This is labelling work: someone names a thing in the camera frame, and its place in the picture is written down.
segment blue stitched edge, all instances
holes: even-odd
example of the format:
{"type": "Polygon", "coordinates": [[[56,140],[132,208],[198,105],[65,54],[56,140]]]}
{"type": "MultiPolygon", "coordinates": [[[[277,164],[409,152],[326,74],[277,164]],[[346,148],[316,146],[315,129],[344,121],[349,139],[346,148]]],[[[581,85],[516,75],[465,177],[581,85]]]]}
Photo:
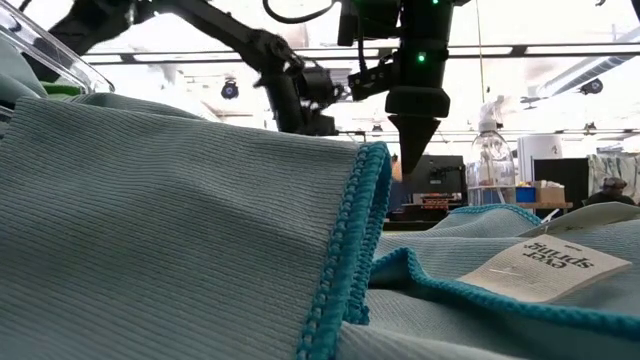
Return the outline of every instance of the blue stitched edge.
{"type": "Polygon", "coordinates": [[[334,355],[342,320],[349,316],[350,295],[359,296],[361,288],[366,291],[369,276],[357,271],[370,268],[371,259],[365,267],[358,262],[366,261],[367,253],[375,248],[378,236],[374,236],[374,227],[378,223],[382,227],[384,221],[384,214],[376,218],[388,201],[391,171],[386,170],[386,164],[390,162],[387,146],[380,142],[364,144],[356,154],[329,239],[322,277],[298,342],[298,360],[327,360],[334,355]],[[377,191],[378,186],[387,187],[386,194],[377,191]]]}
{"type": "Polygon", "coordinates": [[[481,214],[487,211],[495,210],[495,209],[507,209],[511,210],[514,213],[520,215],[525,220],[529,221],[535,226],[540,225],[541,221],[539,217],[533,215],[532,213],[524,210],[523,208],[510,205],[510,204],[491,204],[491,205],[482,205],[482,206],[466,206],[462,208],[457,208],[451,212],[451,214],[481,214]]]}
{"type": "Polygon", "coordinates": [[[640,317],[575,306],[526,303],[456,280],[438,280],[424,272],[416,253],[410,248],[397,248],[375,261],[372,275],[395,262],[405,261],[409,276],[416,283],[463,297],[492,311],[516,314],[555,325],[590,330],[596,333],[640,341],[640,317]]]}
{"type": "Polygon", "coordinates": [[[365,305],[364,300],[367,289],[369,288],[373,255],[378,246],[384,219],[389,209],[390,190],[391,162],[385,160],[383,161],[380,175],[378,176],[373,203],[371,204],[371,215],[367,222],[362,248],[360,249],[360,256],[358,258],[358,267],[349,293],[347,313],[343,319],[352,324],[369,324],[369,308],[365,305]]]}

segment desk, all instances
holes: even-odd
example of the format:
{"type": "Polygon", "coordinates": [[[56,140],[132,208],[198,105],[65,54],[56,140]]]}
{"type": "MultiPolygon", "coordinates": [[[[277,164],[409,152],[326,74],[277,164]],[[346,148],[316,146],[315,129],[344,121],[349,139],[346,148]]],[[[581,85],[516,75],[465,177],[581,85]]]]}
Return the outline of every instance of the desk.
{"type": "Polygon", "coordinates": [[[517,203],[523,209],[531,210],[555,210],[562,209],[562,213],[566,214],[573,207],[573,203],[517,203]]]}

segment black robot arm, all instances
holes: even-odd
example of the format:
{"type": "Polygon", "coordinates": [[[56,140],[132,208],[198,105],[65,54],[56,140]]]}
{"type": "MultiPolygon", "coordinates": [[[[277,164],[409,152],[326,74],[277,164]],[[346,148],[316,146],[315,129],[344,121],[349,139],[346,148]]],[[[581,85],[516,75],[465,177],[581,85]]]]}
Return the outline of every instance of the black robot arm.
{"type": "MultiPolygon", "coordinates": [[[[79,55],[114,38],[131,25],[143,23],[155,13],[173,13],[203,33],[234,49],[260,73],[256,86],[264,86],[278,129],[314,136],[335,134],[333,118],[321,111],[335,103],[342,87],[334,85],[329,71],[318,65],[305,67],[280,36],[252,29],[205,0],[76,0],[69,14],[51,34],[79,55]]],[[[31,62],[42,79],[55,80],[46,69],[31,62]]]]}

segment plastic sheet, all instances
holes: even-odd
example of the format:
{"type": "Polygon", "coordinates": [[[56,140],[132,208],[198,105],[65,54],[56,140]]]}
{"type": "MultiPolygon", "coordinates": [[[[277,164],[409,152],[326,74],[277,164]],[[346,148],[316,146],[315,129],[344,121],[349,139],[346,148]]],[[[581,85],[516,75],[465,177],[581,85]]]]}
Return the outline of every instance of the plastic sheet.
{"type": "Polygon", "coordinates": [[[0,36],[85,93],[115,91],[91,65],[5,0],[0,0],[0,36]]]}

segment microfiber cloth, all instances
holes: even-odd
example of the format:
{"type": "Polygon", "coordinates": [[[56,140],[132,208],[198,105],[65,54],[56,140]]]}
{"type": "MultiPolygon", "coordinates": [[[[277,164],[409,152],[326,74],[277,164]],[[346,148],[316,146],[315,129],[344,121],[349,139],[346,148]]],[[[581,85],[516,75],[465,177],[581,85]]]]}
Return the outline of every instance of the microfiber cloth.
{"type": "MultiPolygon", "coordinates": [[[[640,270],[632,267],[553,304],[522,303],[455,279],[539,219],[508,205],[462,208],[432,230],[382,236],[367,326],[344,324],[337,359],[639,359],[640,270]]],[[[637,264],[640,221],[557,237],[637,264]]]]}
{"type": "Polygon", "coordinates": [[[380,236],[384,144],[21,99],[0,169],[0,359],[640,358],[640,220],[556,235],[635,267],[518,302],[456,279],[540,220],[380,236]]]}
{"type": "Polygon", "coordinates": [[[0,146],[0,359],[329,359],[391,161],[357,145],[22,98],[0,146]]]}

